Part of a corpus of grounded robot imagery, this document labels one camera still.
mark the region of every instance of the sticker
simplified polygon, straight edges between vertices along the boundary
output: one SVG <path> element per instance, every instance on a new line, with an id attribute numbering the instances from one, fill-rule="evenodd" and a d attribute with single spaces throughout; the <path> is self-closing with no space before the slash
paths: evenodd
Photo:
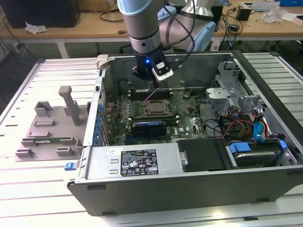
<path id="1" fill-rule="evenodd" d="M 155 149 L 121 152 L 121 176 L 153 174 L 159 174 L 157 153 Z"/>
<path id="2" fill-rule="evenodd" d="M 35 143 L 52 143 L 50 140 L 37 140 Z"/>
<path id="3" fill-rule="evenodd" d="M 120 155 L 122 148 L 109 148 L 107 149 L 107 155 Z"/>

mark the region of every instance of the motherboard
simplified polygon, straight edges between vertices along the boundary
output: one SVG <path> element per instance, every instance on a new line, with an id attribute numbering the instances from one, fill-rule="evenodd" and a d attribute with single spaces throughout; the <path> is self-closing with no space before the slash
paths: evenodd
<path id="1" fill-rule="evenodd" d="M 169 99 L 131 100 L 121 95 L 106 104 L 107 132 L 111 146 L 171 143 L 207 138 L 197 116 L 201 95 L 174 91 Z"/>

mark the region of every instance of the power supply label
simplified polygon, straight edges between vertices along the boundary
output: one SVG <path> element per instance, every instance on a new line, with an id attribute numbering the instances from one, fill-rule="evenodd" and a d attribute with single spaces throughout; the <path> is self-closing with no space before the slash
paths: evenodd
<path id="1" fill-rule="evenodd" d="M 155 149 L 121 152 L 121 176 L 159 174 Z"/>

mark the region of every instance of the floor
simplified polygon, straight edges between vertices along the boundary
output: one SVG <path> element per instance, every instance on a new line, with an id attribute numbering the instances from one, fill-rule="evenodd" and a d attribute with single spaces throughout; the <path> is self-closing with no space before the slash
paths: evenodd
<path id="1" fill-rule="evenodd" d="M 102 54 L 119 53 L 119 47 L 128 43 L 100 43 Z M 235 50 L 242 52 L 260 52 L 264 42 L 251 41 L 235 45 Z M 56 44 L 30 44 L 29 51 L 39 59 L 61 58 Z M 72 58 L 96 57 L 97 51 L 94 43 L 67 44 L 67 49 Z M 222 50 L 227 50 L 227 44 L 222 45 Z M 287 60 L 298 72 L 303 74 L 303 54 L 299 53 L 300 47 L 289 41 L 282 41 L 276 46 L 276 51 Z M 0 62 L 0 114 L 7 103 L 14 96 L 20 84 L 29 73 L 35 60 L 21 46 L 19 54 L 14 56 L 8 53 L 7 57 Z M 125 53 L 131 53 L 131 48 L 126 48 Z"/>

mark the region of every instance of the table leg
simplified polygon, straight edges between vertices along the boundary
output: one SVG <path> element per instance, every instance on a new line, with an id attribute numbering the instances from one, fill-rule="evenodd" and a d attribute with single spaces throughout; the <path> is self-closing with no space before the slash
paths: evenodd
<path id="1" fill-rule="evenodd" d="M 221 38 L 213 37 L 210 51 L 219 51 L 220 43 L 221 43 Z"/>
<path id="2" fill-rule="evenodd" d="M 70 58 L 68 53 L 67 53 L 65 43 L 64 42 L 58 42 L 57 45 L 58 45 L 61 57 L 62 58 Z"/>

